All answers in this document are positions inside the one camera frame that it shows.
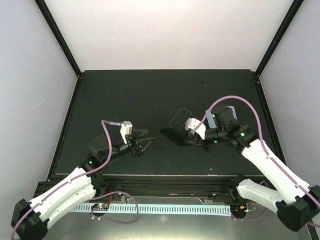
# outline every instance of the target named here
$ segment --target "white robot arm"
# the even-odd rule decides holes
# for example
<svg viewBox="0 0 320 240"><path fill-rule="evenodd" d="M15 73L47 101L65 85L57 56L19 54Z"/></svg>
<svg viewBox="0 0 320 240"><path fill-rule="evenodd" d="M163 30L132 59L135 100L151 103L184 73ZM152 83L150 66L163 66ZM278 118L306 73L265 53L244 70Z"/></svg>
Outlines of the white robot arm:
<svg viewBox="0 0 320 240"><path fill-rule="evenodd" d="M229 107L218 105L212 109L212 113L217 128L207 129L203 123L199 125L201 121L189 118L185 122L185 130L194 137L187 136L184 142L202 147L211 143L226 143L252 162L276 189L243 177L236 186L241 198L270 209L292 231L298 231L319 213L318 185L311 187L294 174L264 141L257 138L248 125L238 124Z"/></svg>
<svg viewBox="0 0 320 240"><path fill-rule="evenodd" d="M122 141L111 144L105 135L96 137L90 153L70 175L42 195L29 202L22 199L15 205L11 226L20 240L42 240L65 214L79 204L105 194L107 183L103 173L108 162L126 153L140 157L146 152L153 141L153 137L143 138L148 130L133 129L129 121L120 126Z"/></svg>

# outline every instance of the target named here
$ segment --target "light blue cable organizer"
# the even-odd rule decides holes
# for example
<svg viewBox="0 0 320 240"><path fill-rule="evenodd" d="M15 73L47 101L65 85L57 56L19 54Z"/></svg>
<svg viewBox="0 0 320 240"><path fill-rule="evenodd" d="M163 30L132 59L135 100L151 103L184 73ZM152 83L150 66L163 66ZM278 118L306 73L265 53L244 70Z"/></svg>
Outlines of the light blue cable organizer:
<svg viewBox="0 0 320 240"><path fill-rule="evenodd" d="M82 203L72 213L90 213L96 203ZM174 214L174 215L214 215L230 217L228 205L182 205L182 204L139 204L139 214ZM111 203L109 209L95 210L94 213L135 214L135 204Z"/></svg>

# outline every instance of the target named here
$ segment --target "metal floor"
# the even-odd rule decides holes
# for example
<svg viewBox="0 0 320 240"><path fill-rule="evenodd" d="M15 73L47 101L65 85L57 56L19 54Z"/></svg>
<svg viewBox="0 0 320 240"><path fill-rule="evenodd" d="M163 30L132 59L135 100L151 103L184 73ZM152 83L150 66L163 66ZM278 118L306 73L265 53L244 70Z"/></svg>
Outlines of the metal floor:
<svg viewBox="0 0 320 240"><path fill-rule="evenodd" d="M136 198L138 203L151 202ZM170 199L177 204L181 199ZM165 203L164 198L157 199ZM248 218L261 214L262 208L249 212ZM133 214L109 214L121 221ZM302 232L292 232L269 211L264 218L251 222L234 222L228 216L141 214L138 222L118 224L92 220L88 213L69 213L60 219L44 240L306 240Z"/></svg>

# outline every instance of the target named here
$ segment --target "white wall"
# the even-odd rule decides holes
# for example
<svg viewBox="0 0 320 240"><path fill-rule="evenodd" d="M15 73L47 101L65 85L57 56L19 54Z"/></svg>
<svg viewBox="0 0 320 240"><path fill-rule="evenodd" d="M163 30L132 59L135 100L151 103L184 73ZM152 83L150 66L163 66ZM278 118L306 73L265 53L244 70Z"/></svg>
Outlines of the white wall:
<svg viewBox="0 0 320 240"><path fill-rule="evenodd" d="M261 76L287 164L311 185L320 185L319 10L304 1Z"/></svg>
<svg viewBox="0 0 320 240"><path fill-rule="evenodd" d="M251 69L293 0L46 0L82 70Z"/></svg>
<svg viewBox="0 0 320 240"><path fill-rule="evenodd" d="M33 0L0 1L0 239L48 174L76 75Z"/></svg>

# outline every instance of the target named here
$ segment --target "black table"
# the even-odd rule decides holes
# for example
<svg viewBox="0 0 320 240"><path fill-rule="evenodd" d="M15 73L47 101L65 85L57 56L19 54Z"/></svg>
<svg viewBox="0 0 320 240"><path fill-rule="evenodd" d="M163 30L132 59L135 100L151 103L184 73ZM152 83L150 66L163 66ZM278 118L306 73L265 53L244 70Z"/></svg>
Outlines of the black table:
<svg viewBox="0 0 320 240"><path fill-rule="evenodd" d="M159 129L168 125L180 108L201 119L218 98L238 95L256 108L264 139L273 150L269 129L250 70L87 70L84 72L67 126L55 174L69 174L89 151L93 139L104 133L101 120L131 121L154 137L143 157L125 157L111 162L108 175L232 176L262 175L242 155L224 143L210 152L195 146L179 147ZM240 124L257 129L251 110L238 100L234 106ZM108 126L112 141L121 138L120 128Z"/></svg>

